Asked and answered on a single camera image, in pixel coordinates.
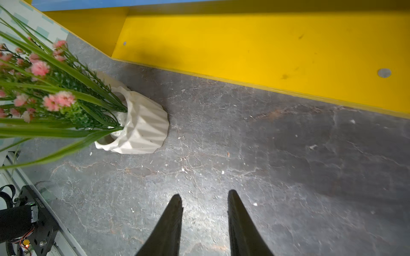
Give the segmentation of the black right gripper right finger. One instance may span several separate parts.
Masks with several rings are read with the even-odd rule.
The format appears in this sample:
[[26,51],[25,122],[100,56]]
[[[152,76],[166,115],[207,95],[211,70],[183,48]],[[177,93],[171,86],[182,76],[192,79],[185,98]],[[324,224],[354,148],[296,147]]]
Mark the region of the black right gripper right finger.
[[237,191],[228,192],[228,230],[232,256],[272,256]]

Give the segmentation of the pink flower pot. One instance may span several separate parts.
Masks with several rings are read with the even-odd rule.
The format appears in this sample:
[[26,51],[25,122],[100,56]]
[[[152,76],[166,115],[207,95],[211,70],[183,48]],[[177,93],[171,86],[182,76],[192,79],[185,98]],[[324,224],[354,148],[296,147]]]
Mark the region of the pink flower pot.
[[119,154],[151,154],[168,136],[168,114],[155,101],[91,70],[64,40],[50,41],[15,15],[1,20],[1,138],[73,139],[22,167],[54,162],[94,144]]

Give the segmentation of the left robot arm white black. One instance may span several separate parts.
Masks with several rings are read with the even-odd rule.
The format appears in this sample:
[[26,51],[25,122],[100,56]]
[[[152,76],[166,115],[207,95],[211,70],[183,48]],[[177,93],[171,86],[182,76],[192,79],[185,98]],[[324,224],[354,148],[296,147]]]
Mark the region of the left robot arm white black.
[[26,239],[34,231],[38,221],[38,206],[35,203],[27,203],[16,207],[13,201],[15,194],[15,186],[1,187],[1,199],[6,204],[6,208],[1,210],[1,243],[5,244],[8,256],[22,255],[22,249],[15,252],[14,244],[20,244]]

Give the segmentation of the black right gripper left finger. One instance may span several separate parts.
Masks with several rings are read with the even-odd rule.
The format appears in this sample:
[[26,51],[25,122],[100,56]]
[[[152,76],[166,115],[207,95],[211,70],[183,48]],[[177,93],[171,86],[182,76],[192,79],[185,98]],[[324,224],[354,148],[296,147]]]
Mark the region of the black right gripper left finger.
[[136,256],[178,256],[182,217],[182,199],[179,194],[175,194]]

